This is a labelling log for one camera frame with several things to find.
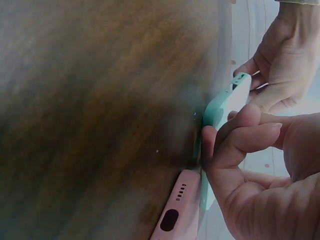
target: finger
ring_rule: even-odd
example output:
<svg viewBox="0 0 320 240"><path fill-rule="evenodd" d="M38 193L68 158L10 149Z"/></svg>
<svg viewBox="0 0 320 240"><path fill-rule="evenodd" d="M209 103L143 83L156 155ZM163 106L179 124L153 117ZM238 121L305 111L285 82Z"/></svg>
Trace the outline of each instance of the finger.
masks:
<svg viewBox="0 0 320 240"><path fill-rule="evenodd" d="M220 146L232 130L240 127L258 126L260 116L260 109L256 105L245 105L234 119L231 119L220 128L216 136L215 148Z"/></svg>
<svg viewBox="0 0 320 240"><path fill-rule="evenodd" d="M251 90L248 97L248 102L251 102L254 98L256 98L262 91L264 91L268 85L260 87L258 89Z"/></svg>
<svg viewBox="0 0 320 240"><path fill-rule="evenodd" d="M267 123L259 126L240 127L233 130L220 148L214 153L206 173L221 208L232 202L236 191L245 183L245 177L238 165L247 153L257 152L271 146L278 138L281 124ZM250 187L241 193L244 198L261 192L261 187Z"/></svg>
<svg viewBox="0 0 320 240"><path fill-rule="evenodd" d="M228 118L229 119L235 118L237 116L237 114L238 113L236 111L232 111L232 112L230 112ZM282 150L286 132L287 132L288 128L290 127L290 125L297 118L300 118L300 117L299 116L274 116L274 115L267 114L267 113L261 113L259 124L260 125L268 124L268 123L281 123L282 124L279 138L272 145L273 147Z"/></svg>
<svg viewBox="0 0 320 240"><path fill-rule="evenodd" d="M238 69L233 72L233 76L237 76L239 73L246 73L253 75L259 71L259 68L254 60L254 58L250 58L246 63L242 64Z"/></svg>
<svg viewBox="0 0 320 240"><path fill-rule="evenodd" d="M214 154L217 130L212 126L205 126L201 132L201 165L206 167Z"/></svg>
<svg viewBox="0 0 320 240"><path fill-rule="evenodd" d="M292 108L296 106L300 101L301 101L301 98L296 98L296 100L293 100L293 96L288 97L282 101L277 102L275 105L273 105L270 108L269 113L276 114L288 108Z"/></svg>
<svg viewBox="0 0 320 240"><path fill-rule="evenodd" d="M268 113L273 105L290 97L286 87L287 84L269 84L249 103L257 105L261 112Z"/></svg>
<svg viewBox="0 0 320 240"><path fill-rule="evenodd" d="M244 169L242 170L242 174L247 181L257 183L265 189L286 187L291 184L290 177L278 177Z"/></svg>
<svg viewBox="0 0 320 240"><path fill-rule="evenodd" d="M254 90L254 89L256 89L266 83L267 83L267 81L264 78L264 76L261 74L261 72L258 72L257 74L252 76L250 90Z"/></svg>

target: fingernail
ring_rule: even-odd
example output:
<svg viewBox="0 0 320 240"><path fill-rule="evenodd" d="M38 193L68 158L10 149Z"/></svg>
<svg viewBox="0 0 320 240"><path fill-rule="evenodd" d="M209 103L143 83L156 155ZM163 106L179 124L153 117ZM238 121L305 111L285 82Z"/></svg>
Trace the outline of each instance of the fingernail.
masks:
<svg viewBox="0 0 320 240"><path fill-rule="evenodd" d="M228 114L228 121L231 120L232 118L234 118L236 115L237 115L237 111L231 111L229 114Z"/></svg>
<svg viewBox="0 0 320 240"><path fill-rule="evenodd" d="M280 123L280 122L273 122L273 123L271 124L271 126L274 127L274 128L281 128L282 125L283 125L283 124Z"/></svg>

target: wood grain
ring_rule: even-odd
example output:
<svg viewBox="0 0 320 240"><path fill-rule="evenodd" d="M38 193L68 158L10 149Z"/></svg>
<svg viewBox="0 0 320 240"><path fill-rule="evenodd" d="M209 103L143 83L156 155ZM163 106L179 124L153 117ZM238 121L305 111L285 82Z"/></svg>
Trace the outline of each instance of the wood grain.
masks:
<svg viewBox="0 0 320 240"><path fill-rule="evenodd" d="M0 239L151 236L222 85L218 11L0 1Z"/></svg>

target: wrist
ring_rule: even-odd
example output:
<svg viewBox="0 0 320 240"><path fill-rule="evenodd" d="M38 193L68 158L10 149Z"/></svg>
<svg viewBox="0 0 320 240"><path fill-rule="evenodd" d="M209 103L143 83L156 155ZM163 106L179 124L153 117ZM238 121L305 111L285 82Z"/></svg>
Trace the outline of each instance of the wrist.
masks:
<svg viewBox="0 0 320 240"><path fill-rule="evenodd" d="M288 23L303 42L320 39L320 5L281 2L278 18Z"/></svg>

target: sleeve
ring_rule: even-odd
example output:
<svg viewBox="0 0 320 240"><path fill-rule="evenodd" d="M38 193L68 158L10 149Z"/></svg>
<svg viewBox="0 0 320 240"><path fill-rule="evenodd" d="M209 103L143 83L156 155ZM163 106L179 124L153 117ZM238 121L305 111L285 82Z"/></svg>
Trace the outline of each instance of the sleeve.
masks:
<svg viewBox="0 0 320 240"><path fill-rule="evenodd" d="M320 0L275 0L282 3L320 5Z"/></svg>

